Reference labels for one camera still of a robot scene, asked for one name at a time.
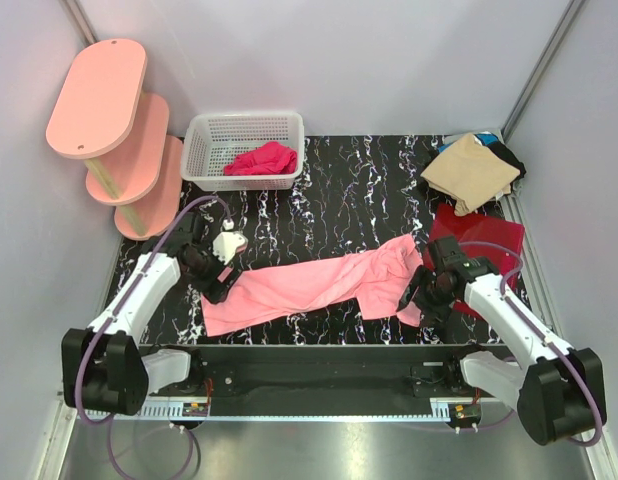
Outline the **light pink t shirt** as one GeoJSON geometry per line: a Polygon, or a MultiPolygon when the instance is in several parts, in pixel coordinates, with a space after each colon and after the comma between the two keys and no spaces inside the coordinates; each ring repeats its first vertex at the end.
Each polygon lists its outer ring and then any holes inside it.
{"type": "Polygon", "coordinates": [[[221,336],[350,299],[365,321],[396,316],[417,326],[420,310],[400,309],[399,301],[422,265],[414,239],[405,234],[362,253],[245,271],[225,301],[201,300],[205,330],[221,336]]]}

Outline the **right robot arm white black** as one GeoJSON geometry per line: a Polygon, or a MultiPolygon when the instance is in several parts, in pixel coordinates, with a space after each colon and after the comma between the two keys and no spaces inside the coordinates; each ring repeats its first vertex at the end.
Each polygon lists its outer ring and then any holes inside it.
{"type": "Polygon", "coordinates": [[[435,239],[430,267],[415,270],[398,303],[426,319],[446,321],[462,301],[504,340],[512,361],[482,346],[466,346],[443,365],[446,390],[465,396],[482,390],[515,412],[539,445],[566,439],[593,447],[607,422],[603,364],[590,348],[576,349],[544,325],[515,295],[509,277],[486,257],[470,257],[453,236],[435,239]]]}

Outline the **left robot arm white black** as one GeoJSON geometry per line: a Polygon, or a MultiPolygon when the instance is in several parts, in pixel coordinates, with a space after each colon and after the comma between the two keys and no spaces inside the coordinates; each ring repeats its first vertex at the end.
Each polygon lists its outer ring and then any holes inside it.
{"type": "Polygon", "coordinates": [[[148,238],[135,268],[110,304],[86,328],[69,329],[61,341],[63,395],[85,417],[135,415],[146,398],[173,386],[185,396],[204,386],[201,357],[184,347],[142,352],[143,332],[164,297],[187,279],[212,304],[223,302],[239,277],[232,263],[248,240],[226,220],[210,241],[202,219],[178,216],[162,235],[148,238]]]}

